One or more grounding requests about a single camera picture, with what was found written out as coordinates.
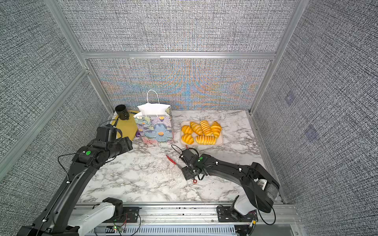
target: croissant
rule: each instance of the croissant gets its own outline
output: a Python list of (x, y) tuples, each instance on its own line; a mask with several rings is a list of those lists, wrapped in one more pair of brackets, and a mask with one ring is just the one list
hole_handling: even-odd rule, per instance
[(210, 128), (209, 122), (207, 120), (202, 120), (200, 124), (201, 124), (203, 135), (211, 136), (212, 130)]
[(193, 131), (198, 135), (203, 135), (202, 128), (199, 124), (195, 122), (190, 122), (190, 127), (192, 127)]
[(205, 136), (205, 135), (201, 135), (201, 136), (197, 136), (197, 137), (195, 137), (195, 141), (196, 141), (198, 144), (214, 145), (215, 142), (217, 141), (217, 138), (216, 138), (216, 137), (213, 137), (213, 136)]
[(194, 139), (193, 139), (191, 134), (184, 134), (181, 138), (187, 144), (193, 144), (194, 143)]
[(193, 130), (190, 126), (188, 125), (184, 125), (182, 128), (181, 128), (182, 132), (184, 134), (192, 134), (193, 133)]
[(214, 123), (211, 125), (211, 130), (213, 131), (214, 137), (218, 138), (220, 132), (222, 131), (222, 127), (218, 122), (214, 121)]

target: paper gift bag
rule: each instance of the paper gift bag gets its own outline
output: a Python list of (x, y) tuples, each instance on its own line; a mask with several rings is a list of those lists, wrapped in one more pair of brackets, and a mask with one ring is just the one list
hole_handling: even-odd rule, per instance
[(134, 115), (138, 131), (146, 144), (157, 144), (161, 142), (173, 143), (172, 115), (170, 105), (161, 104), (158, 96), (158, 103), (149, 103), (147, 92), (147, 103), (138, 106), (140, 112)]

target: gray textured wall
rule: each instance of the gray textured wall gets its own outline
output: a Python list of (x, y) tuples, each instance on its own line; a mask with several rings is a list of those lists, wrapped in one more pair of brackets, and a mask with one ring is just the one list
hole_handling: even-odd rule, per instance
[[(0, 21), (2, 158), (81, 66), (43, 0), (0, 1)], [(84, 78), (0, 182), (0, 235), (33, 222), (64, 179), (56, 157), (87, 144), (107, 118)], [(71, 157), (62, 160), (68, 167)]]
[(0, 1), (0, 159), (80, 71), (43, 0)]
[[(43, 211), (65, 176), (57, 156), (74, 153), (95, 138), (98, 124), (108, 116), (84, 78), (1, 181), (0, 235), (15, 235)], [(61, 158), (66, 169), (71, 159)]]
[[(176, 110), (247, 110), (269, 65), (252, 59), (90, 61), (112, 103), (134, 110), (147, 102), (149, 89)], [(155, 94), (151, 98), (157, 102)]]
[(58, 0), (85, 51), (275, 51), (296, 0)]
[(378, 235), (378, 6), (311, 0), (255, 113), (309, 235)]

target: black cup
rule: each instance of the black cup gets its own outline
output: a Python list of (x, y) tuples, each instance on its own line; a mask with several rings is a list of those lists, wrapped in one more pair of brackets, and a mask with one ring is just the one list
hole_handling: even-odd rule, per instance
[(128, 120), (130, 117), (130, 114), (127, 112), (125, 105), (116, 106), (116, 112), (121, 120)]

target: flower print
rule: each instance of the flower print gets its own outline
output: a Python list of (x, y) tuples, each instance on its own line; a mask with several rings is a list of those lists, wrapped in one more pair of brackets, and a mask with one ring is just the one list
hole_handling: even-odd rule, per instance
[(141, 134), (141, 136), (144, 136), (144, 130), (146, 129), (146, 127), (140, 124), (137, 124), (136, 126), (138, 127), (138, 131)]
[(167, 130), (167, 127), (164, 124), (157, 124), (154, 128), (155, 130), (144, 132), (144, 135), (156, 139), (159, 142), (166, 142), (173, 138), (172, 130)]
[(166, 127), (171, 127), (169, 116), (151, 117), (151, 119), (151, 124), (153, 126), (155, 126), (156, 124), (164, 124)]
[(141, 120), (136, 120), (136, 123), (139, 125), (143, 125), (144, 127), (149, 127), (150, 122), (147, 119), (141, 119)]
[(148, 139), (146, 137), (142, 137), (142, 140), (145, 144), (157, 144), (158, 141), (156, 141), (155, 139)]

